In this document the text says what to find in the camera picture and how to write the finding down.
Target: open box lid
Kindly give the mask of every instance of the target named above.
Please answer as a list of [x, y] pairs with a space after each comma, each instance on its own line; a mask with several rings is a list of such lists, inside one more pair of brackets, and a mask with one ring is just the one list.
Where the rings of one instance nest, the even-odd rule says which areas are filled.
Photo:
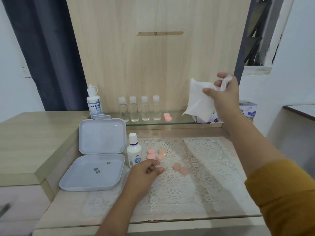
[[97, 115], [96, 119], [83, 120], [79, 125], [79, 151], [82, 154], [121, 153], [126, 143], [127, 127], [122, 119]]

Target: wooden wall panel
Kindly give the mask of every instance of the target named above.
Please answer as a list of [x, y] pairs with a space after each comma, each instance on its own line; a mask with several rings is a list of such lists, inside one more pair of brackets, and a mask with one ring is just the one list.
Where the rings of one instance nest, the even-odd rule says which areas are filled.
[[[185, 110], [191, 78], [234, 72], [250, 0], [67, 0], [87, 84], [104, 112], [118, 97], [160, 95]], [[182, 35], [137, 36], [183, 31]]]

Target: white wall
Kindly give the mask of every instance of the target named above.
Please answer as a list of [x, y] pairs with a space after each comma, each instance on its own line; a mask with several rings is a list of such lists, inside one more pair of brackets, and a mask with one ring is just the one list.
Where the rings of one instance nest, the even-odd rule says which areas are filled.
[[22, 112], [45, 111], [0, 1], [0, 122]]
[[300, 157], [299, 150], [307, 155], [304, 158], [315, 155], [315, 149], [304, 152], [302, 145], [292, 145], [292, 139], [286, 138], [285, 134], [290, 134], [291, 138], [303, 138], [304, 145], [314, 144], [314, 137], [303, 137], [305, 126], [292, 126], [294, 121], [288, 120], [287, 111], [281, 111], [284, 105], [315, 104], [314, 7], [315, 0], [294, 1], [271, 73], [243, 76], [240, 84], [240, 98], [259, 105], [256, 127], [294, 159]]

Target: white lace tablecloth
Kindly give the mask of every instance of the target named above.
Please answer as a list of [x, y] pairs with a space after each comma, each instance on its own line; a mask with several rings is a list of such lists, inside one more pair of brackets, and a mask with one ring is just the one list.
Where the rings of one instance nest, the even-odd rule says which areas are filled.
[[[141, 138], [146, 151], [165, 148], [161, 164], [165, 172], [153, 183], [148, 195], [137, 205], [131, 222], [174, 220], [239, 215], [259, 215], [250, 198], [245, 176], [219, 138]], [[187, 176], [172, 169], [179, 162], [190, 169]], [[107, 191], [89, 192], [82, 214], [106, 215], [117, 199], [129, 168], [124, 166], [120, 184]]]

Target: purple tissue box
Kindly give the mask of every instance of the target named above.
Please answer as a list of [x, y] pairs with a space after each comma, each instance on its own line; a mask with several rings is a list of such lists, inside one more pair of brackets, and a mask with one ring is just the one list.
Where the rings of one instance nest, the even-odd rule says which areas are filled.
[[[239, 101], [239, 108], [241, 109], [242, 113], [251, 121], [253, 121], [256, 115], [257, 106], [258, 105], [256, 103], [253, 103], [251, 101], [247, 100]], [[207, 122], [201, 120], [196, 116], [192, 116], [192, 118], [195, 120], [197, 124], [223, 123], [220, 119], [218, 119], [218, 115], [216, 112], [214, 112], [214, 114], [211, 115], [210, 119]]]

